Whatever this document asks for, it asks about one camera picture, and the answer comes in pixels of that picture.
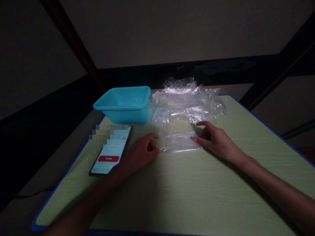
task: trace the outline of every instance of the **right hand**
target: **right hand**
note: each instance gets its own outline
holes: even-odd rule
[[[227,161],[241,165],[249,159],[247,156],[225,133],[223,129],[215,127],[209,121],[201,121],[197,126],[205,126],[200,137],[191,139],[207,148]]]
[[[112,168],[111,172],[119,171],[127,178],[132,173],[144,167],[150,160],[155,158],[160,152],[153,142],[153,138],[158,139],[154,133],[138,138],[128,149],[121,161]]]

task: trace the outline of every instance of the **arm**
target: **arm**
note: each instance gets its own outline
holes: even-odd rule
[[[197,125],[203,125],[205,128],[200,137],[192,138],[195,142],[209,148],[245,172],[303,233],[306,235],[315,234],[315,200],[272,174],[254,158],[246,155],[227,136],[224,130],[215,127],[208,121],[199,122]]]
[[[53,222],[42,235],[85,235],[93,219],[113,191],[132,173],[141,169],[159,153],[152,138],[158,138],[158,136],[150,133],[138,138],[119,164],[114,166],[109,174],[84,198]]]

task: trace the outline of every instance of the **black metal bar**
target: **black metal bar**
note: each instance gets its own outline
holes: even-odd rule
[[[39,1],[71,47],[82,66],[85,68],[86,72],[96,80],[99,87],[105,92],[106,89],[98,76],[98,70],[94,62],[59,0]]]
[[[306,122],[305,124],[300,125],[300,126],[294,128],[292,130],[289,130],[288,132],[282,134],[281,136],[284,139],[290,139],[290,138],[293,138],[293,137],[300,135],[304,132],[307,132],[313,128],[315,128],[315,119],[313,119],[309,122]]]
[[[315,13],[279,53],[271,68],[264,73],[240,102],[249,110],[254,109],[286,77],[290,68],[296,64],[315,45]]]

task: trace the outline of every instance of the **cable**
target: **cable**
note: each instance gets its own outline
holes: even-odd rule
[[[36,193],[33,193],[31,195],[16,195],[16,194],[1,194],[1,198],[11,198],[12,200],[13,199],[25,199],[25,198],[29,198],[29,197],[32,197],[32,196],[35,196],[41,192],[47,192],[47,191],[53,191],[55,189],[55,186],[53,187],[47,187],[45,189],[42,189]]]

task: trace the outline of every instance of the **red button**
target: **red button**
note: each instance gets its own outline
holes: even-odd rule
[[[119,156],[100,156],[98,161],[104,162],[117,162],[119,160]]]

